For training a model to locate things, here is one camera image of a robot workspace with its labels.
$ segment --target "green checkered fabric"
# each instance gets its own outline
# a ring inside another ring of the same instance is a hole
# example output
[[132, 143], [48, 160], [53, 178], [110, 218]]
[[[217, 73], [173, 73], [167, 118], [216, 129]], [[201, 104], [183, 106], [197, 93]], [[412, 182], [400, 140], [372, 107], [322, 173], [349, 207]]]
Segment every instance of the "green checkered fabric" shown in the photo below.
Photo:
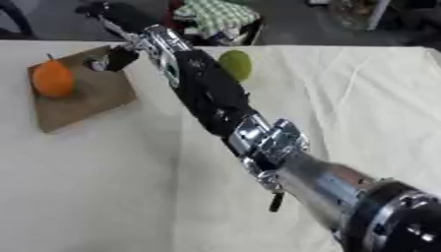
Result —
[[260, 18], [248, 7], [221, 0], [185, 0], [185, 5], [174, 12], [174, 17], [195, 21], [203, 38], [250, 25]]

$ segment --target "robotic hand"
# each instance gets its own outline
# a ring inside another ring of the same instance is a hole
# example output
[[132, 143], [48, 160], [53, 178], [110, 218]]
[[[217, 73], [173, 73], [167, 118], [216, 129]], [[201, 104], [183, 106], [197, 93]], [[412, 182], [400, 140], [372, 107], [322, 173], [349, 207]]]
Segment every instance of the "robotic hand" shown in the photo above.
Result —
[[276, 195], [271, 211], [279, 208], [284, 192], [293, 195], [346, 252], [441, 251], [437, 197], [310, 156], [306, 137], [291, 122], [280, 119], [270, 125], [216, 60], [174, 31], [152, 26], [135, 8], [94, 2], [77, 12], [127, 41], [88, 66], [119, 71], [146, 51], [190, 112]]

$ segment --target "fabric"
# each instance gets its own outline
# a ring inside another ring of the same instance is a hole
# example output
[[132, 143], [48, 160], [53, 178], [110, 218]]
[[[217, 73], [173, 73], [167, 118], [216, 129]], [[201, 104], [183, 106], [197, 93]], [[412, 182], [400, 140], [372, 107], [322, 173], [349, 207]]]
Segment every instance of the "fabric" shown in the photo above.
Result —
[[[287, 118], [315, 157], [441, 196], [441, 69], [423, 48], [246, 47], [256, 109]], [[210, 49], [219, 56], [223, 49]], [[216, 138], [184, 114], [174, 251], [337, 252], [294, 197], [268, 212], [262, 189]]]
[[[101, 42], [0, 41], [2, 251], [341, 252], [294, 197], [261, 188], [184, 109], [147, 54], [125, 69], [140, 102], [43, 134], [27, 67]], [[206, 48], [218, 58], [230, 48]], [[241, 47], [243, 83], [311, 153], [441, 196], [441, 54], [424, 48]]]
[[185, 5], [174, 12], [174, 18], [195, 21], [203, 38], [229, 29], [250, 25], [259, 14], [248, 7], [221, 0], [186, 0]]

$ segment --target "lime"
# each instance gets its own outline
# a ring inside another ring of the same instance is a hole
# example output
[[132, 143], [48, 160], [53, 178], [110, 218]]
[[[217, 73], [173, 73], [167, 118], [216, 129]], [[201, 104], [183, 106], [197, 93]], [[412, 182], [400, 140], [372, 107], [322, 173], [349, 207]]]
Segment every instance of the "lime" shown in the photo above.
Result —
[[236, 81], [243, 82], [251, 74], [251, 59], [243, 51], [229, 50], [219, 58], [220, 65], [232, 76]]

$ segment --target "wooden cutting board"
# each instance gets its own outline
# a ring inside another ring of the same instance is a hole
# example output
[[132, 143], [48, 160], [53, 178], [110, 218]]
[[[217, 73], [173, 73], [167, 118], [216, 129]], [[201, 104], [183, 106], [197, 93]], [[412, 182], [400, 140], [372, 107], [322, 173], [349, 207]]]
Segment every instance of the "wooden cutting board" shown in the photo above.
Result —
[[[38, 126], [43, 132], [52, 132], [136, 99], [123, 71], [94, 72], [83, 65], [85, 59], [103, 56], [109, 49], [104, 46], [58, 59], [75, 76], [74, 92], [68, 97], [44, 97], [31, 85]], [[30, 83], [36, 66], [28, 68]]]

